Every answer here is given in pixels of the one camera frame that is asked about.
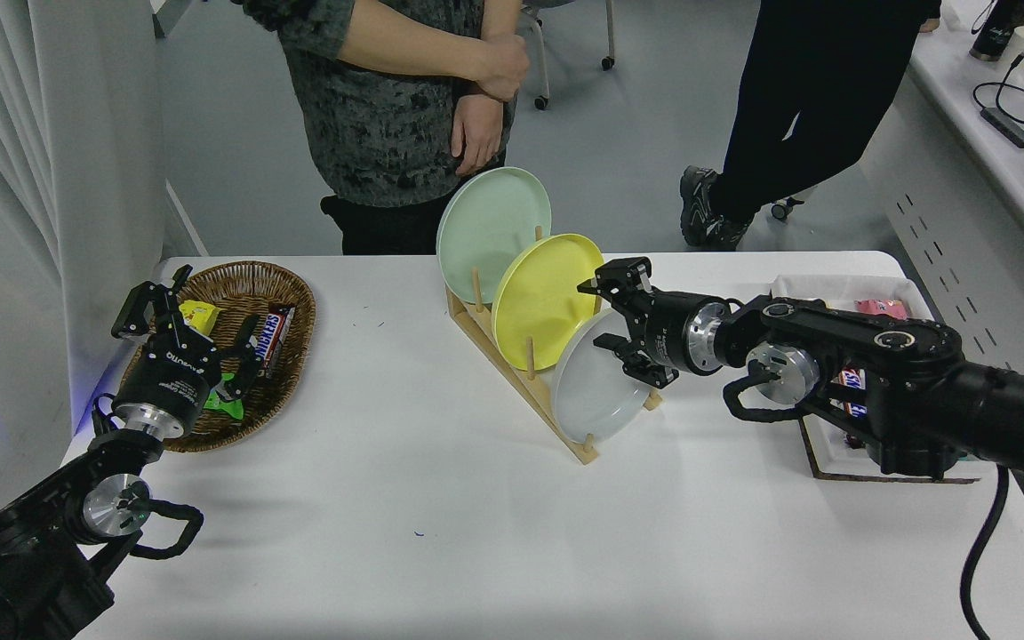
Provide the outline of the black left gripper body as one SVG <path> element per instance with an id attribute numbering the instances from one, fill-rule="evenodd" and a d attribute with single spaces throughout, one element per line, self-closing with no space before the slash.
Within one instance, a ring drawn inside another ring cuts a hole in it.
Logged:
<path id="1" fill-rule="evenodd" d="M 170 336 L 154 336 L 123 382 L 123 404 L 154 406 L 175 419 L 195 419 L 219 382 L 212 341 L 195 336 L 178 343 Z"/>

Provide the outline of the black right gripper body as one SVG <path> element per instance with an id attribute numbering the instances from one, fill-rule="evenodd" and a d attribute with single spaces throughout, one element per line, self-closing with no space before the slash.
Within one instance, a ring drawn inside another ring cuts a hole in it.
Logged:
<path id="1" fill-rule="evenodd" d="M 639 319 L 643 348 L 653 362 L 700 372 L 693 356 L 688 354 L 686 337 L 688 325 L 693 323 L 700 309 L 699 294 L 660 289 L 639 291 L 631 296 L 630 304 L 643 317 Z"/>

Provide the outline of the person's right hand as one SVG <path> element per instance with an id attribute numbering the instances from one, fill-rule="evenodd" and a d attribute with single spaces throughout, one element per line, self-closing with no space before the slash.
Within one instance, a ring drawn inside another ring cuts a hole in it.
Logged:
<path id="1" fill-rule="evenodd" d="M 499 34 L 481 40 L 480 44 L 481 69 L 476 85 L 494 99 L 512 101 L 530 67 L 524 38 L 517 34 Z"/>

